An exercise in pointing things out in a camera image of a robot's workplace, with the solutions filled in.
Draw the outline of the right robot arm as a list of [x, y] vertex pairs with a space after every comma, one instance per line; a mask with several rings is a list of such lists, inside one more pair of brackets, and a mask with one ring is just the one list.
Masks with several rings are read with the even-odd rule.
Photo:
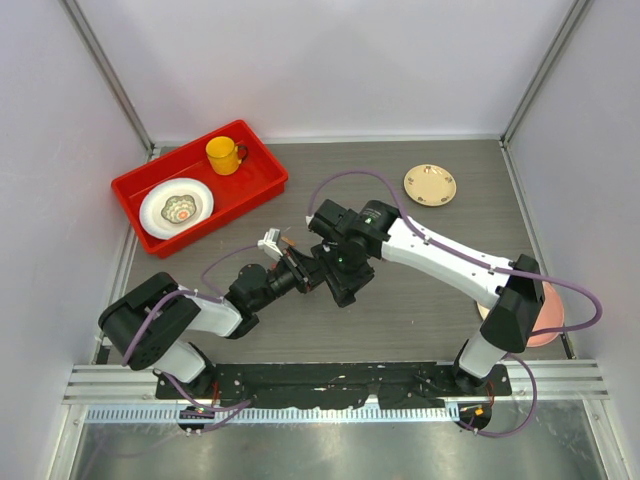
[[488, 309], [454, 361], [451, 380], [460, 393], [477, 393], [498, 361], [526, 349], [545, 302], [532, 257], [510, 261], [483, 254], [377, 200], [359, 212], [326, 200], [306, 222], [322, 239], [311, 252], [340, 307], [354, 303], [356, 293], [373, 279], [368, 261], [375, 258], [421, 271]]

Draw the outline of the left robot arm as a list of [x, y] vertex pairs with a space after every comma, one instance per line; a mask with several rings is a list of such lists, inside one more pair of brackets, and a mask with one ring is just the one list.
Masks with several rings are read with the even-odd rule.
[[202, 296], [160, 272], [107, 307], [102, 333], [133, 371], [152, 368], [193, 399], [213, 389], [213, 363], [182, 336], [187, 331], [239, 339], [259, 323], [257, 312], [292, 290], [306, 294], [324, 281], [319, 263], [293, 247], [270, 269], [247, 264], [222, 297]]

